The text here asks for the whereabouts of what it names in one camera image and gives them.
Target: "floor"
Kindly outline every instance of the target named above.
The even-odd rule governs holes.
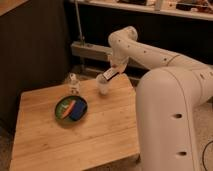
[[[88,79],[86,76],[79,76],[81,80]],[[213,140],[213,108],[211,103],[205,103],[204,105],[195,109],[195,132],[197,136],[198,153],[201,161],[201,156],[205,145]],[[13,145],[13,137],[0,128],[0,171],[8,171],[11,151]],[[208,171],[213,171],[213,145],[209,146],[205,153],[205,163]],[[113,163],[99,166],[89,171],[140,171],[140,163],[136,163],[138,156],[132,156],[130,158],[122,159]],[[205,171],[202,162],[201,171]]]

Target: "shelf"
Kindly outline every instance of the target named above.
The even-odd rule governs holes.
[[[113,0],[109,0],[109,1],[78,0],[78,3],[84,4],[84,5],[106,7],[106,8],[123,9],[123,10],[128,10],[128,11],[137,11],[137,12],[145,12],[145,13],[153,13],[153,14],[161,14],[161,15],[168,15],[168,16],[213,21],[213,14],[191,12],[191,11],[188,12],[188,11],[181,11],[181,10],[176,10],[176,9],[173,9],[173,10],[172,9],[162,9],[160,11],[157,11],[154,9],[153,6],[123,4],[123,3],[117,3],[116,1],[113,1]]]

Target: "plate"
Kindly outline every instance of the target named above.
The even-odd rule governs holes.
[[[80,96],[67,96],[55,107],[55,117],[60,121],[78,121],[87,111],[87,102]]]

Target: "blue object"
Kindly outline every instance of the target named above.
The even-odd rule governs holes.
[[[73,121],[81,119],[86,109],[87,109],[86,103],[82,100],[77,100],[72,111],[69,114],[69,118]]]

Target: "wood grain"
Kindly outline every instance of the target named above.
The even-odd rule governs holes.
[[[95,80],[81,82],[86,115],[71,125],[54,117],[68,85],[25,92],[21,96],[10,170],[85,170],[139,153],[135,91],[125,74],[101,96]]]
[[[0,16],[27,1],[28,0],[0,0]]]

